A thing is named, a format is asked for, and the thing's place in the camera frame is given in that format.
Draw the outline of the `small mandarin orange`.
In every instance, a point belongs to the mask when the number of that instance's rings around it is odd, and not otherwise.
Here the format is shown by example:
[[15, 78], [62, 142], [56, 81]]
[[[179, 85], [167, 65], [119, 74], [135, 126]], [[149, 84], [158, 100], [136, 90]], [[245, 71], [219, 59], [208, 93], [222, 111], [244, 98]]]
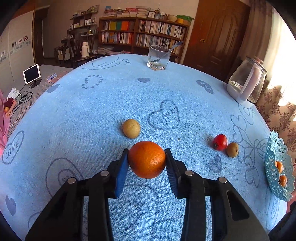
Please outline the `small mandarin orange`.
[[279, 177], [278, 183], [282, 186], [285, 187], [287, 185], [287, 177], [285, 175], [281, 175]]

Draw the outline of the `large oval orange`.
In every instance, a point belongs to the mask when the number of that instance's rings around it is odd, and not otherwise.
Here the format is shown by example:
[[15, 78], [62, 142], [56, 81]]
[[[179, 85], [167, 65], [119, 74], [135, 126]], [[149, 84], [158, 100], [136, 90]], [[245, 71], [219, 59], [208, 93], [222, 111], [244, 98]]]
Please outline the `large oval orange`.
[[279, 173], [281, 174], [283, 172], [283, 164], [280, 161], [275, 161], [275, 166], [278, 169]]

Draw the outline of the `round orange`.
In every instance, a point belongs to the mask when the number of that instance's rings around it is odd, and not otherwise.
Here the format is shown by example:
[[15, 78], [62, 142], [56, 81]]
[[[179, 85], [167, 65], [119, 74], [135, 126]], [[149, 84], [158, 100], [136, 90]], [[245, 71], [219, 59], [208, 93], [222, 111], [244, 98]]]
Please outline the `round orange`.
[[164, 170], [166, 154], [158, 144], [151, 141], [141, 141], [130, 148], [128, 163], [138, 177], [152, 179]]

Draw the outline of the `light blue lattice basket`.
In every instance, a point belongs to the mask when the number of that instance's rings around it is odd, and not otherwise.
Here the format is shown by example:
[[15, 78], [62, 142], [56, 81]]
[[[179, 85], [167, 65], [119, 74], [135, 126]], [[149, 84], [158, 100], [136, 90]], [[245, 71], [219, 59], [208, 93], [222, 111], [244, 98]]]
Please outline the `light blue lattice basket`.
[[292, 158], [278, 133], [272, 131], [265, 152], [265, 173], [271, 191], [283, 201], [290, 201], [295, 190]]

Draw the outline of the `blue love print tablecloth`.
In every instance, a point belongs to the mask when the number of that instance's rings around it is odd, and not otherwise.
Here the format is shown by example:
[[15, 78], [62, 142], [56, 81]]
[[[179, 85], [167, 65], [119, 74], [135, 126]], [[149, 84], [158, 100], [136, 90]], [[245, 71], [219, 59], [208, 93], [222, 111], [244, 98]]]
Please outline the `blue love print tablecloth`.
[[[122, 132], [128, 119], [140, 124], [137, 140]], [[219, 134], [239, 145], [237, 157], [214, 149]], [[176, 63], [153, 71], [140, 55], [99, 58], [45, 90], [10, 134], [1, 157], [1, 212], [24, 239], [68, 178], [91, 178], [137, 141], [152, 141], [204, 178], [226, 177], [270, 231], [287, 204], [266, 180], [269, 136], [256, 108], [239, 105], [214, 77]]]

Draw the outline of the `pink cloth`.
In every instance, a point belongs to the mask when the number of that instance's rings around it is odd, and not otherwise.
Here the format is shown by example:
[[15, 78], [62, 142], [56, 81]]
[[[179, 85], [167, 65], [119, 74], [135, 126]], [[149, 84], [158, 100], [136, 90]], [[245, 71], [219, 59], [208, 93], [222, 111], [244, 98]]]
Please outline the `pink cloth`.
[[0, 91], [0, 155], [2, 156], [5, 146], [8, 141], [8, 132], [10, 128], [10, 118], [6, 116], [4, 112], [4, 103], [6, 100], [3, 97], [2, 91]]

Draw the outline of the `tan round longan fruit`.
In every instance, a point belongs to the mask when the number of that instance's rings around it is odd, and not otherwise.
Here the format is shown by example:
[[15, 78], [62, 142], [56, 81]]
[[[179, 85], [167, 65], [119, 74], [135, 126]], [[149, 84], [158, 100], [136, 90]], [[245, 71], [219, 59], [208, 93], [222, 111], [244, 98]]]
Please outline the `tan round longan fruit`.
[[128, 119], [123, 123], [122, 131], [128, 138], [137, 138], [140, 134], [140, 124], [134, 119]]

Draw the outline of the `patterned beige curtain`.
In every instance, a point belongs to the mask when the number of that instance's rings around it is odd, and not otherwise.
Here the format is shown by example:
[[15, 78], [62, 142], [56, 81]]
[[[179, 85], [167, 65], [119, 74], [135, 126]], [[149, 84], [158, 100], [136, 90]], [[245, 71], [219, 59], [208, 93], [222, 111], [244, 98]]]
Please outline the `patterned beige curtain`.
[[256, 108], [271, 131], [278, 133], [295, 163], [295, 100], [281, 86], [262, 90]]

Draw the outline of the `white tablet on stand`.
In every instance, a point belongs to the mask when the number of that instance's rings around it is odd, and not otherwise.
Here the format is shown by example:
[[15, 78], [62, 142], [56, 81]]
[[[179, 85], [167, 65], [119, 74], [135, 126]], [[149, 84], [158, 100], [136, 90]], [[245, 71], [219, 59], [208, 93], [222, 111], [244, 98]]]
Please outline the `white tablet on stand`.
[[31, 84], [30, 88], [35, 88], [41, 82], [41, 73], [38, 64], [35, 64], [23, 71], [25, 85]]

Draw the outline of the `spoon in glass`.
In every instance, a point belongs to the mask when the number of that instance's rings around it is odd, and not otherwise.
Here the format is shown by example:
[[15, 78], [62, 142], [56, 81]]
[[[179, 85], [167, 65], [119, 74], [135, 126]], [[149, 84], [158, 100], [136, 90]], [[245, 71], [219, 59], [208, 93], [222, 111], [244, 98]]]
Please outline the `spoon in glass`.
[[155, 51], [157, 56], [153, 58], [153, 56], [149, 57], [150, 62], [160, 62], [163, 58], [170, 57], [173, 49], [182, 45], [183, 41], [178, 41], [176, 44], [172, 45], [170, 49], [165, 48], [163, 46], [150, 46], [150, 50]]

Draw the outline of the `clear drinking glass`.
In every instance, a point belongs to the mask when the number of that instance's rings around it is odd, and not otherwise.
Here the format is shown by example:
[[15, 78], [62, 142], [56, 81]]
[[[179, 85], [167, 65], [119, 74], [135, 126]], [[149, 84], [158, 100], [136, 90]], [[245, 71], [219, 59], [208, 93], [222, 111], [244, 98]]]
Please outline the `clear drinking glass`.
[[165, 70], [171, 56], [171, 50], [157, 45], [150, 45], [147, 66], [152, 70]]

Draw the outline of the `white thermos flask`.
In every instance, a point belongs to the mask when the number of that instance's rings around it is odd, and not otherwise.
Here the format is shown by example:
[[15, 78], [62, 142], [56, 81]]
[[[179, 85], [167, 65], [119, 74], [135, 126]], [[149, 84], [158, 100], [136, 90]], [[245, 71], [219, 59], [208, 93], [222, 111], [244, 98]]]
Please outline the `white thermos flask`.
[[88, 42], [83, 42], [82, 46], [81, 46], [81, 55], [83, 58], [88, 57], [89, 56], [89, 45]]

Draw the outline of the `brown wooden door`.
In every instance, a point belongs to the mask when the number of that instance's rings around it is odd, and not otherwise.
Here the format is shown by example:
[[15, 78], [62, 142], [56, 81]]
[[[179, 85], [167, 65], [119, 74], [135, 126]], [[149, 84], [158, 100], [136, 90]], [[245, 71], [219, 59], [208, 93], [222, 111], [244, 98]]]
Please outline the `brown wooden door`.
[[250, 6], [242, 1], [199, 1], [183, 65], [226, 81], [249, 14]]

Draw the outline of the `dark wooden side shelf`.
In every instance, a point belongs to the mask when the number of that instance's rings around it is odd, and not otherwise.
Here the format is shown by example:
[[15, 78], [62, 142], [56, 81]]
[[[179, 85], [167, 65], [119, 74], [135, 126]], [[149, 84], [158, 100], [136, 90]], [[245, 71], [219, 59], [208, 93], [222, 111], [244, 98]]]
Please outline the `dark wooden side shelf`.
[[[71, 63], [71, 67], [77, 67], [97, 57], [93, 47], [98, 38], [97, 18], [98, 6], [93, 6], [87, 11], [74, 13], [70, 18], [72, 21], [67, 36], [60, 41], [61, 46], [56, 48], [55, 54], [57, 61], [64, 64], [66, 61]], [[89, 56], [83, 58], [81, 46], [83, 42], [88, 42]]]

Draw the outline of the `wooden bookshelf with books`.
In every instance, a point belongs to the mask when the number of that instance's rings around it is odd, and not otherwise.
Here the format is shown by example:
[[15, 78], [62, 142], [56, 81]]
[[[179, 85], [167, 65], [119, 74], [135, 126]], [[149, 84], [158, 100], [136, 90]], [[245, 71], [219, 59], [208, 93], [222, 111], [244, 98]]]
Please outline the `wooden bookshelf with books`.
[[192, 20], [144, 6], [107, 9], [99, 19], [98, 43], [102, 48], [111, 45], [113, 54], [147, 54], [152, 45], [171, 49], [177, 42], [186, 41]]

